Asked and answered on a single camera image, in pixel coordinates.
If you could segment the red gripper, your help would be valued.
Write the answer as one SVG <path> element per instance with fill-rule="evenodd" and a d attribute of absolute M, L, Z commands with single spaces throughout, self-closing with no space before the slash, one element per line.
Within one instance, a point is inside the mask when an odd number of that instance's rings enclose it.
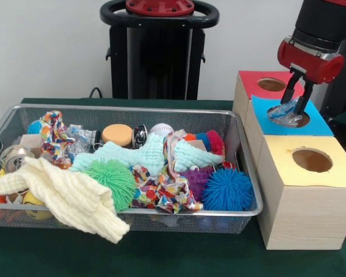
<path fill-rule="evenodd" d="M 303 46 L 292 38 L 285 38 L 279 45 L 277 58 L 292 74 L 283 94 L 283 104 L 291 101 L 296 83 L 304 80 L 304 93 L 296 104 L 296 115 L 302 115 L 315 84 L 330 83 L 341 72 L 344 57 L 338 53 L 323 53 Z"/>

